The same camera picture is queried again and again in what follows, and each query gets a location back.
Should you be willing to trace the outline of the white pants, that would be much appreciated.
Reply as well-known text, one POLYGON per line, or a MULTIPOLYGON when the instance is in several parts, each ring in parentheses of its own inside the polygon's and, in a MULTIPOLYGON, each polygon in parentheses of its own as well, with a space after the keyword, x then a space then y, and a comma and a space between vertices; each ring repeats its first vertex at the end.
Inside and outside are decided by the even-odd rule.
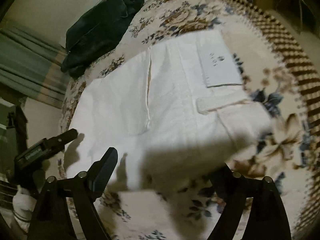
POLYGON ((108 148, 119 164, 110 186, 172 189, 251 149, 271 129, 249 98, 219 31, 197 31, 158 43, 85 88, 68 146, 72 178, 108 148))

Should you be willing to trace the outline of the striped green curtain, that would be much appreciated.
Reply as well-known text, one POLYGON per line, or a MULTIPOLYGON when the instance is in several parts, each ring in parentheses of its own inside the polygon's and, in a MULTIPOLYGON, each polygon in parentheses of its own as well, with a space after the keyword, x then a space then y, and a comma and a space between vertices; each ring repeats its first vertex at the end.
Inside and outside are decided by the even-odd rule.
POLYGON ((70 77, 61 72, 65 51, 33 34, 1 28, 1 83, 60 109, 70 77))

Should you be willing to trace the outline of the dark green folded garment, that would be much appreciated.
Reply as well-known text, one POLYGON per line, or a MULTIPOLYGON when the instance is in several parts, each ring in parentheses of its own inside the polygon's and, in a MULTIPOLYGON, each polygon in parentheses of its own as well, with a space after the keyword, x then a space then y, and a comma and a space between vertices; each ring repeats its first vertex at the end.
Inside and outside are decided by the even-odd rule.
POLYGON ((103 0, 85 12, 66 33, 61 71, 77 79, 121 41, 144 0, 103 0))

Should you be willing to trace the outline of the floral fleece blanket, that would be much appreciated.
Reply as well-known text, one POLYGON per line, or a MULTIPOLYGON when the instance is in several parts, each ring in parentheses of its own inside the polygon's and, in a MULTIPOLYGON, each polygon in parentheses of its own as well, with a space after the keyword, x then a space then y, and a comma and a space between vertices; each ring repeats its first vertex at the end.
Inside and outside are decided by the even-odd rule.
MULTIPOLYGON (((271 118, 251 149, 224 162, 246 178, 269 176, 280 193, 291 237, 303 239, 319 220, 319 74, 286 28, 243 0, 150 0, 117 47, 71 81, 60 129, 71 127, 81 94, 158 43, 197 31, 219 31, 249 98, 271 118)), ((110 186, 95 207, 112 239, 206 239, 226 203, 210 172, 172 189, 110 186)))

